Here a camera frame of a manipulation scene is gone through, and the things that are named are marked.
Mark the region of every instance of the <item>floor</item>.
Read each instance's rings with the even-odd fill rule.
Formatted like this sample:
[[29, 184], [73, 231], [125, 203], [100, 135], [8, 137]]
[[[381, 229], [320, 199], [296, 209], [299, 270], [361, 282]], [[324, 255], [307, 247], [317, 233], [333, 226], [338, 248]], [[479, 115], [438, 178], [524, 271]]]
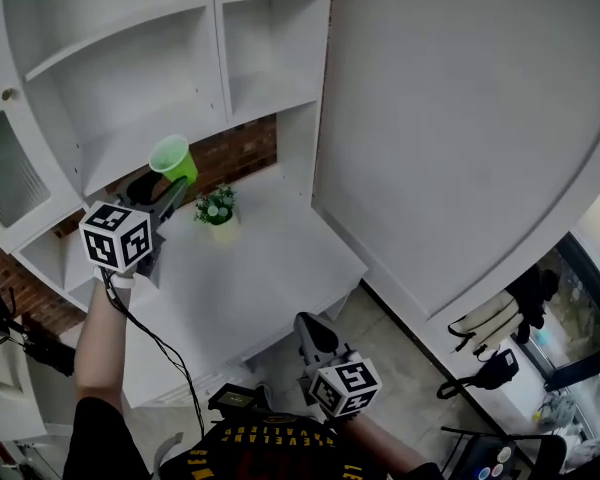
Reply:
[[[366, 414], [426, 458], [442, 466], [455, 444], [456, 438], [441, 432], [441, 425], [490, 430], [461, 396], [452, 400], [436, 398], [444, 377], [364, 290], [352, 292], [336, 325], [353, 348], [373, 360], [384, 383]], [[272, 387], [274, 410], [307, 410], [296, 384], [303, 369], [298, 346], [295, 336], [290, 335], [249, 361], [254, 379], [263, 379]], [[150, 469], [153, 453], [166, 438], [184, 432], [180, 450], [199, 440], [192, 408], [137, 408], [129, 409], [125, 416]], [[204, 416], [207, 425], [220, 419], [218, 413], [206, 409]], [[58, 473], [62, 471], [57, 453], [48, 457], [44, 449], [39, 451]]]

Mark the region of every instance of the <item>green cup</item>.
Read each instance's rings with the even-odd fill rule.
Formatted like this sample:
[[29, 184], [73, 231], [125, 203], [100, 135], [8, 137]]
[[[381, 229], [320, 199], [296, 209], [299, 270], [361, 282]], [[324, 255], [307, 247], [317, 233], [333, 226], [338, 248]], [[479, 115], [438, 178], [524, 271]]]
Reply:
[[198, 178], [198, 169], [189, 152], [189, 143], [181, 135], [169, 135], [158, 142], [149, 157], [152, 171], [163, 174], [169, 181], [182, 176], [192, 185]]

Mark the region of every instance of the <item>cabinet door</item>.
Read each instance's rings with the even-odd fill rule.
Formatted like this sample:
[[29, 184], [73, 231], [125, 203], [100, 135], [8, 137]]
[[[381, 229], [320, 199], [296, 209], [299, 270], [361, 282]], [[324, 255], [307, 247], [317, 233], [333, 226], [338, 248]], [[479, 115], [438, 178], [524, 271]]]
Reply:
[[0, 0], [0, 247], [13, 251], [80, 204], [22, 89]]

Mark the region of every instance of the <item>white wristband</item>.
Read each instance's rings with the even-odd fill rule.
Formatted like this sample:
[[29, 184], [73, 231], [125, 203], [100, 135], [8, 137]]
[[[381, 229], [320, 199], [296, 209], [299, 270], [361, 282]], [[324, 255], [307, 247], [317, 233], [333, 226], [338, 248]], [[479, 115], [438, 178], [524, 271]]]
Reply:
[[[93, 269], [94, 277], [100, 279], [100, 281], [104, 281], [102, 279], [102, 272], [100, 267], [95, 267]], [[111, 284], [114, 288], [120, 288], [121, 290], [131, 290], [136, 284], [136, 280], [133, 277], [122, 277], [118, 274], [113, 274], [111, 276]]]

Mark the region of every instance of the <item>black chair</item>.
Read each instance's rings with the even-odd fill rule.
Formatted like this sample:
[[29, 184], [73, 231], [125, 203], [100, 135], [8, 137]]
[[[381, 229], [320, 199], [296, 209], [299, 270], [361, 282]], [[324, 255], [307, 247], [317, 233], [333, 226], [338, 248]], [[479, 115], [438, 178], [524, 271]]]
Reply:
[[[483, 466], [489, 465], [493, 462], [493, 451], [501, 449], [504, 446], [509, 446], [515, 449], [515, 443], [518, 441], [526, 440], [538, 440], [540, 441], [540, 450], [538, 451], [538, 458], [532, 469], [531, 475], [528, 480], [557, 480], [561, 477], [560, 469], [567, 456], [567, 444], [564, 439], [560, 436], [540, 436], [540, 435], [502, 435], [498, 436], [495, 434], [487, 434], [484, 432], [472, 432], [469, 430], [460, 430], [456, 428], [441, 427], [441, 430], [445, 432], [453, 432], [460, 434], [458, 442], [455, 448], [451, 452], [451, 456], [447, 460], [444, 470], [447, 468], [451, 459], [455, 455], [462, 438], [465, 435], [472, 436], [467, 442], [460, 460], [453, 469], [450, 480], [462, 479], [462, 478], [475, 478], [476, 469], [481, 469]], [[500, 477], [508, 475], [511, 470], [511, 459], [504, 465], [505, 469]]]

